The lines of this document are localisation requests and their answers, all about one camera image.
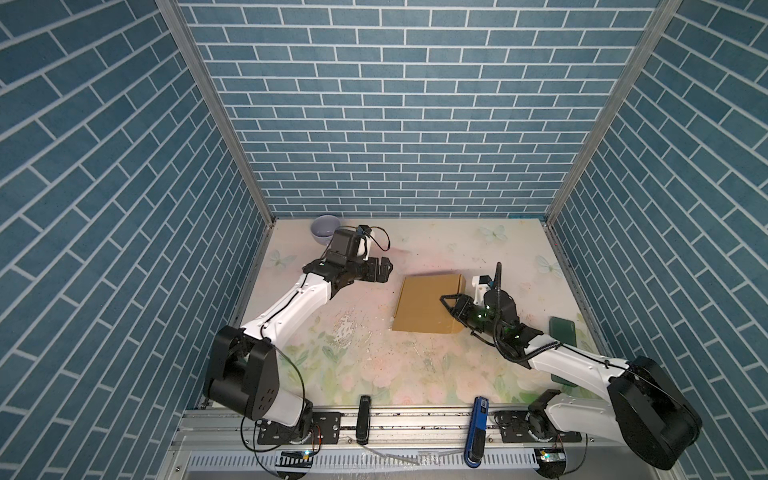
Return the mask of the brown cardboard paper box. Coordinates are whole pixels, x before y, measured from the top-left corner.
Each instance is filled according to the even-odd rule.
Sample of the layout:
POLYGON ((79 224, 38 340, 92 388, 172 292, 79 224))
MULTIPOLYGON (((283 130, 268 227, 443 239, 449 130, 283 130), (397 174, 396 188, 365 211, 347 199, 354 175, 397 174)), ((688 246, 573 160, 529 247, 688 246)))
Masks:
POLYGON ((406 277, 395 310, 393 331, 455 334, 464 326, 455 320, 441 302, 444 295, 462 294, 465 280, 461 274, 406 277))

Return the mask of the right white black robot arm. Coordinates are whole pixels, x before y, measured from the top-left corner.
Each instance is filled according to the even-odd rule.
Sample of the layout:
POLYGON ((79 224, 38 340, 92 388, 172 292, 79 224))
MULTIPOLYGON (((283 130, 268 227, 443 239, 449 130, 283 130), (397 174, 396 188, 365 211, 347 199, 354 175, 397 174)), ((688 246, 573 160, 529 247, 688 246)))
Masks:
POLYGON ((506 361, 542 371, 593 393, 576 398, 549 389, 528 407, 529 434, 540 442, 576 432, 627 446, 645 463, 671 469, 698 439, 703 422, 667 373, 652 359, 587 352, 530 327, 503 290, 502 272, 474 278, 474 295, 443 295, 448 313, 506 361))

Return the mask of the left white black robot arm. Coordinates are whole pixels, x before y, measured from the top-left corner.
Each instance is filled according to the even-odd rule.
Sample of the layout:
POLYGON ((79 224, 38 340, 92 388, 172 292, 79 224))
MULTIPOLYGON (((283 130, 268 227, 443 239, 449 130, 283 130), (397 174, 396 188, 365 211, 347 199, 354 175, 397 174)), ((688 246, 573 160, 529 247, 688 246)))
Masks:
POLYGON ((336 229, 321 256, 302 268, 292 289, 257 318, 224 326, 214 337, 203 393, 243 417, 278 424, 299 438, 312 428, 312 403, 280 386, 278 357, 316 310, 355 282, 385 283, 393 270, 391 241, 376 240, 376 226, 336 229))

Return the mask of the lavender ceramic cup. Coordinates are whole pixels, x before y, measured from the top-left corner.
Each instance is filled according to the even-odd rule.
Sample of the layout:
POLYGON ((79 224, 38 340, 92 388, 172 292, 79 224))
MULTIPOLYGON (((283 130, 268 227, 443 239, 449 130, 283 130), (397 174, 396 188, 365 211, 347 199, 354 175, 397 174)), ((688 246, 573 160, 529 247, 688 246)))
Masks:
POLYGON ((341 220, 334 215, 322 215, 312 221, 310 234, 317 243, 327 246, 341 224, 341 220))

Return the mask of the dark green phone case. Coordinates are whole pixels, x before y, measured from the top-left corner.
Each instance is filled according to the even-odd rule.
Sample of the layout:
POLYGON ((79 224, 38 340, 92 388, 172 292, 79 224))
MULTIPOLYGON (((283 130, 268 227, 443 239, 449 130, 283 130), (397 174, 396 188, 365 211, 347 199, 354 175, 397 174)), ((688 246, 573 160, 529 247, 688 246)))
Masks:
MULTIPOLYGON (((555 340, 565 343, 569 346, 577 346, 577 330, 575 323, 571 320, 563 319, 560 317, 551 317, 549 319, 549 335, 555 340)), ((551 374, 550 377, 553 382, 560 385, 571 388, 576 387, 576 384, 557 375, 551 374)))

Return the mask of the blue black stapler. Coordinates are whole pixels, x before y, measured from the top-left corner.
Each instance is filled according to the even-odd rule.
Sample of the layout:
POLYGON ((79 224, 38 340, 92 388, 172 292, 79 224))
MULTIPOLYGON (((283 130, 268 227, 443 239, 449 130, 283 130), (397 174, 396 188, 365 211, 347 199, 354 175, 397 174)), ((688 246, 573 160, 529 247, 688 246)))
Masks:
POLYGON ((484 457, 488 407, 487 398, 475 398, 463 453, 465 464, 470 468, 478 468, 484 457))

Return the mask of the black marker pen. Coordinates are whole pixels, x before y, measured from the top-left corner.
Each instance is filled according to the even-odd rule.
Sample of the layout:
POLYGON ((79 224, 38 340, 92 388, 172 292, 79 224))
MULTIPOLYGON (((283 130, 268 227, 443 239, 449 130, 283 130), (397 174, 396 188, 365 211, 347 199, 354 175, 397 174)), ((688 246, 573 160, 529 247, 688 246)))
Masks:
POLYGON ((366 446, 369 442, 371 427, 372 397, 361 395, 358 404, 355 427, 355 441, 358 445, 366 446))

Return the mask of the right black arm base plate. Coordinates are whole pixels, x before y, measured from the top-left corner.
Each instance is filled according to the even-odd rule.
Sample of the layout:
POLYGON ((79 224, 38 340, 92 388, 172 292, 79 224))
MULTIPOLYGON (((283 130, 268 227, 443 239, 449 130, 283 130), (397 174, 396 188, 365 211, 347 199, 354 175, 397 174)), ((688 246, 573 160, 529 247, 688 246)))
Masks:
POLYGON ((499 427, 504 443, 554 443, 555 441, 578 443, 583 440, 578 432, 557 430, 542 412, 501 410, 494 413, 493 421, 499 427))

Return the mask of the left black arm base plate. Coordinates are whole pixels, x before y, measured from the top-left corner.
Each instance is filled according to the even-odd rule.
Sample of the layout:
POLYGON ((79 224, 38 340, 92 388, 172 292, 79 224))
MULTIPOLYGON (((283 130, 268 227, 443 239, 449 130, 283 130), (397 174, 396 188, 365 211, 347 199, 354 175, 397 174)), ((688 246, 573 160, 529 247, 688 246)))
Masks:
POLYGON ((341 417, 340 412, 304 412, 294 427, 262 421, 257 431, 257 442, 269 446, 309 444, 316 436, 316 443, 335 445, 339 439, 341 417))

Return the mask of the aluminium front rail frame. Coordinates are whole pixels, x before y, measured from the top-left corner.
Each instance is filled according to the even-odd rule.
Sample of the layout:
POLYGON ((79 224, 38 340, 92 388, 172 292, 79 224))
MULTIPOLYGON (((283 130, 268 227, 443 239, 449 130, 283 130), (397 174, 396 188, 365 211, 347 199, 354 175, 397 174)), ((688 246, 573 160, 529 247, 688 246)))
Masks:
POLYGON ((330 442, 258 444, 254 425, 222 408, 190 410, 159 470, 161 479, 536 479, 560 467, 565 479, 681 479, 675 466, 654 469, 628 448, 599 438, 506 442, 490 421, 477 468, 463 458, 471 409, 375 407, 369 442, 355 439, 357 410, 337 408, 330 442))

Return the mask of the left aluminium corner post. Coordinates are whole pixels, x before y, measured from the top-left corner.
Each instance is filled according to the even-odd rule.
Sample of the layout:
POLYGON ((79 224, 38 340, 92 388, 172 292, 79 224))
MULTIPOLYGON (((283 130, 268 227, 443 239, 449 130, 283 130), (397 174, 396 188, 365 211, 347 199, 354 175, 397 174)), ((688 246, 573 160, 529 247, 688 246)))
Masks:
POLYGON ((216 86, 196 45, 179 3, 172 0, 157 0, 156 4, 254 200, 257 210, 267 228, 272 228, 275 223, 274 215, 258 186, 253 169, 227 115, 227 111, 219 97, 216 86))

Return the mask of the aluminium corner post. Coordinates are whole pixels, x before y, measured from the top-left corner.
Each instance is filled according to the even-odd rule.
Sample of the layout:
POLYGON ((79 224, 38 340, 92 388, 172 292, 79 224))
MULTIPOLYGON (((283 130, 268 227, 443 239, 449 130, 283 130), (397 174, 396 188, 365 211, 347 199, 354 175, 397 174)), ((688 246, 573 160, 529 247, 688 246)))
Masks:
POLYGON ((613 86, 604 107, 596 117, 591 131, 585 137, 584 143, 579 153, 575 156, 569 172, 564 177, 561 187, 547 209, 544 221, 544 225, 547 229, 552 229, 554 227, 557 218, 563 211, 578 180, 588 167, 598 146, 604 139, 609 127, 616 118, 624 101, 642 72, 643 67, 653 53, 681 3, 681 0, 662 0, 658 2, 638 44, 628 57, 626 65, 613 86))
POLYGON ((275 223, 274 215, 258 186, 253 169, 227 115, 227 111, 219 97, 216 86, 196 45, 179 3, 172 0, 157 0, 156 4, 254 200, 257 210, 267 228, 272 228, 275 223))

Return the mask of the right aluminium corner post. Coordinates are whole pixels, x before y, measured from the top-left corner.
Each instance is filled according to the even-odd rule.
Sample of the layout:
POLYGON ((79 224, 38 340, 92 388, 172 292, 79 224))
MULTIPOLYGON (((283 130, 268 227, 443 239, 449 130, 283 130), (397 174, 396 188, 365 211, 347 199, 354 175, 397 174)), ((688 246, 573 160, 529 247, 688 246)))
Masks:
POLYGON ((596 117, 591 131, 585 137, 584 143, 579 153, 575 156, 569 172, 564 177, 561 187, 547 209, 544 221, 544 225, 547 229, 552 229, 554 227, 557 218, 563 211, 578 180, 588 167, 598 146, 604 139, 609 127, 616 118, 624 101, 642 72, 643 67, 653 53, 681 3, 681 0, 662 0, 658 2, 638 44, 628 57, 626 65, 613 86, 604 107, 596 117))

